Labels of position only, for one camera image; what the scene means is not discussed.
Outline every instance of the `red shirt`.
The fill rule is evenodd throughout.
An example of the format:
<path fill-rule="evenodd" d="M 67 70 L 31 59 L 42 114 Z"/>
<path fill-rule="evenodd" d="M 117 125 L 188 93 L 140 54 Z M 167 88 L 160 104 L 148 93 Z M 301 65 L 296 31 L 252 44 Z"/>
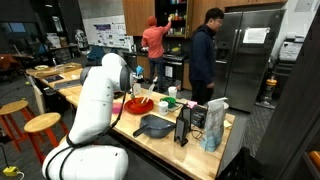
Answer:
<path fill-rule="evenodd" d="M 162 46 L 162 37 L 166 34 L 171 27 L 171 21 L 165 27 L 151 26 L 144 30 L 142 35 L 141 46 L 149 47 L 148 57 L 159 58 L 162 56 L 164 50 Z"/>

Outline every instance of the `man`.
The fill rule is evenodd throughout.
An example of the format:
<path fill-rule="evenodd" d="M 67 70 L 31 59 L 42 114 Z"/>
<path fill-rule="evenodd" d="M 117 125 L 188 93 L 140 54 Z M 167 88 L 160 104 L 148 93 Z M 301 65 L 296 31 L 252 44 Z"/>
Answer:
<path fill-rule="evenodd" d="M 142 47 L 149 47 L 148 58 L 150 64 L 150 82 L 153 80 L 154 69 L 157 67 L 158 80 L 159 80 L 159 92 L 163 92 L 163 75 L 164 75 L 164 60 L 162 37 L 166 34 L 171 27 L 171 19 L 168 18 L 168 24 L 165 27 L 157 27 L 157 19 L 154 16 L 148 18 L 149 28 L 144 30 L 141 45 Z"/>
<path fill-rule="evenodd" d="M 219 8 L 207 11 L 204 24 L 194 32 L 191 40 L 189 81 L 192 101 L 203 105 L 211 99 L 214 88 L 215 44 L 213 37 L 222 25 L 224 13 Z"/>

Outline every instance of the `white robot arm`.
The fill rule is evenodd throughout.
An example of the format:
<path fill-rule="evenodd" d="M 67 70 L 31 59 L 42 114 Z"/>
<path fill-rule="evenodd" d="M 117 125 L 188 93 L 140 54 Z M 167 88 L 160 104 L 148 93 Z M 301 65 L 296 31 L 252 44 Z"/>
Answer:
<path fill-rule="evenodd" d="M 133 76 L 120 56 L 109 53 L 103 57 L 102 66 L 85 68 L 81 81 L 84 83 L 77 114 L 69 133 L 69 140 L 76 145 L 88 143 L 110 128 L 113 92 L 130 89 Z M 64 141 L 48 154 L 42 166 L 46 179 L 122 179 L 126 174 L 128 155 L 121 148 L 88 145 L 66 149 L 68 147 L 69 143 Z"/>

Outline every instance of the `refrigerator door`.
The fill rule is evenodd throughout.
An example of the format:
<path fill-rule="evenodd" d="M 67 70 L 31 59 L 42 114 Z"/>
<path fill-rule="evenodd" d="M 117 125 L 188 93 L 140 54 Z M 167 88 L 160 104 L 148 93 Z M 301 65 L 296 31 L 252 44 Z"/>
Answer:
<path fill-rule="evenodd" d="M 285 10 L 268 10 L 243 13 L 225 94 L 230 107 L 251 112 L 279 33 L 284 12 Z M 246 32 L 250 32 L 249 28 L 251 30 L 252 28 L 268 28 L 264 42 L 244 42 Z"/>
<path fill-rule="evenodd" d="M 229 77 L 229 68 L 233 57 L 235 42 L 241 23 L 242 13 L 226 13 L 219 32 L 215 36 L 216 63 L 215 63 L 215 89 L 213 97 L 225 96 Z"/>

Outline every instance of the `gray pan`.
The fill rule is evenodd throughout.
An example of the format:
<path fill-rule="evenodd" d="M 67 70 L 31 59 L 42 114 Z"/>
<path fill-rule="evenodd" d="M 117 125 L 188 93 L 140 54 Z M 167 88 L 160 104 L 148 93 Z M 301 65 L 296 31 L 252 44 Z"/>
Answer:
<path fill-rule="evenodd" d="M 138 137 L 140 134 L 161 139 L 166 137 L 174 128 L 176 124 L 155 115 L 149 114 L 143 116 L 140 120 L 140 128 L 133 132 L 133 137 Z"/>

